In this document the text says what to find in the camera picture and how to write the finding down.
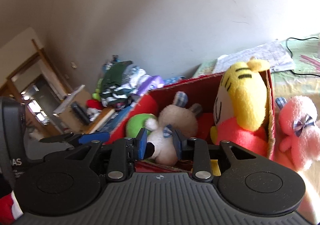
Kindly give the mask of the printed paper sheet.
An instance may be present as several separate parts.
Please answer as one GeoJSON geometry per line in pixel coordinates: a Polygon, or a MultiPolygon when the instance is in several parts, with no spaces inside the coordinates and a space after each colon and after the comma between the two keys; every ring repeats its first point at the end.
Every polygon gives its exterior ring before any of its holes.
{"type": "Polygon", "coordinates": [[[251,58],[268,61],[271,72],[283,72],[296,68],[294,60],[281,42],[272,41],[253,48],[245,49],[217,58],[212,74],[225,72],[231,65],[251,58]]]}

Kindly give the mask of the blue patterned cloth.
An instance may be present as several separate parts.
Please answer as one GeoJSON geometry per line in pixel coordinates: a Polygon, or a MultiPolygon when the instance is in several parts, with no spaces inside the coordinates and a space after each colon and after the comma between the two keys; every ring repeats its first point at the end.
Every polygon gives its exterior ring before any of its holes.
{"type": "Polygon", "coordinates": [[[172,84],[175,84],[175,83],[178,83],[182,80],[184,80],[185,77],[184,76],[176,76],[176,77],[171,77],[171,78],[168,78],[168,79],[164,79],[164,86],[168,86],[168,85],[172,85],[172,84]]]}

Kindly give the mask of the yellow tiger plush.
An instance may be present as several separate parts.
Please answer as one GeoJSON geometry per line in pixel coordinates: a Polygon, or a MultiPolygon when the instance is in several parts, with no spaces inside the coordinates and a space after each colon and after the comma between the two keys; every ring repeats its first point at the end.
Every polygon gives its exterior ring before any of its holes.
{"type": "Polygon", "coordinates": [[[267,86],[260,72],[270,68],[265,60],[236,62],[223,74],[213,107],[212,142],[223,140],[267,156],[267,86]]]}

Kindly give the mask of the pink bunny plush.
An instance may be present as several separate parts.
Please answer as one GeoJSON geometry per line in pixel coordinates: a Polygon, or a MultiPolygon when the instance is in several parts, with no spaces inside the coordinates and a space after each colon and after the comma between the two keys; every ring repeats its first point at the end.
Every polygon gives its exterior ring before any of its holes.
{"type": "Polygon", "coordinates": [[[308,170],[319,161],[319,120],[313,101],[306,96],[294,96],[289,100],[278,97],[278,123],[285,135],[279,143],[282,153],[291,152],[295,169],[308,170]]]}

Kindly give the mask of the green plush toy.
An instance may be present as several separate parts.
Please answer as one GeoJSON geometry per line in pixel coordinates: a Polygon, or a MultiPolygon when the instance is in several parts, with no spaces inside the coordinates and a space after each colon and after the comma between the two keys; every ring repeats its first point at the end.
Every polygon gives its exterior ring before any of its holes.
{"type": "Polygon", "coordinates": [[[145,121],[149,118],[157,120],[155,115],[149,113],[141,113],[132,116],[126,124],[126,137],[135,138],[140,129],[145,127],[145,121]]]}

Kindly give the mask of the red cardboard box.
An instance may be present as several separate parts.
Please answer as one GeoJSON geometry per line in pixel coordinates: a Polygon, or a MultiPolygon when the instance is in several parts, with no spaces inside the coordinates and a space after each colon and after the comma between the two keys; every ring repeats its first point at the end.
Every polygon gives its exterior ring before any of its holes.
{"type": "MultiPolygon", "coordinates": [[[[219,89],[222,73],[202,76],[195,79],[185,79],[179,83],[152,90],[140,97],[130,111],[125,114],[121,122],[113,129],[106,144],[112,144],[115,140],[126,137],[126,124],[134,115],[150,113],[158,116],[159,113],[173,102],[177,91],[183,91],[188,96],[187,108],[198,103],[202,106],[200,120],[198,120],[197,138],[212,144],[210,139],[210,128],[213,126],[213,109],[217,91],[219,89]]],[[[260,72],[268,94],[268,128],[265,128],[268,135],[267,158],[274,160],[274,147],[276,142],[274,96],[270,70],[260,72]]]]}

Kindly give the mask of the white bunny plush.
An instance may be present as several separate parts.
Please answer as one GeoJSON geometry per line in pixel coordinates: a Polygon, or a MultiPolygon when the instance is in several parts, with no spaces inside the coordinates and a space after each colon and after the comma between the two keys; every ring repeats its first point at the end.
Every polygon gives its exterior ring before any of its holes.
{"type": "Polygon", "coordinates": [[[144,125],[151,133],[147,142],[154,146],[154,153],[150,157],[155,163],[165,166],[174,166],[178,156],[174,147],[174,130],[178,129],[186,137],[194,137],[197,132],[197,115],[202,107],[193,104],[186,108],[188,96],[185,92],[178,91],[172,104],[166,106],[157,119],[148,118],[144,125]]]}

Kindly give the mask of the patterned bed sheet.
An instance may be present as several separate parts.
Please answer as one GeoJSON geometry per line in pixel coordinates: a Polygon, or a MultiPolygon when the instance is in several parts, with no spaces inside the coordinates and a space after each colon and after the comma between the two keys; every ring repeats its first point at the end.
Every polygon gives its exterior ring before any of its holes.
{"type": "MultiPolygon", "coordinates": [[[[307,96],[317,107],[319,116],[319,66],[315,65],[317,58],[318,37],[315,35],[307,38],[288,38],[280,41],[289,55],[293,58],[296,68],[294,70],[273,72],[271,80],[274,98],[292,96],[307,96]]],[[[212,74],[217,59],[203,62],[193,75],[197,78],[212,74]]],[[[276,143],[274,147],[274,160],[288,168],[294,169],[290,152],[282,153],[278,144],[284,137],[278,123],[278,111],[275,109],[276,143]]],[[[308,221],[319,224],[319,161],[312,163],[309,170],[299,171],[306,185],[306,196],[298,212],[308,221]]]]}

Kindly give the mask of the purple tissue pack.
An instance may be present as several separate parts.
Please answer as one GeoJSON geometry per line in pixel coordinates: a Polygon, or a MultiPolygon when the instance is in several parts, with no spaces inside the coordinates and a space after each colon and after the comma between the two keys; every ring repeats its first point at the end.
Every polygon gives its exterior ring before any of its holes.
{"type": "Polygon", "coordinates": [[[155,90],[157,88],[161,88],[164,86],[164,80],[159,75],[144,75],[138,81],[138,85],[136,88],[136,95],[143,96],[150,90],[155,90]]]}

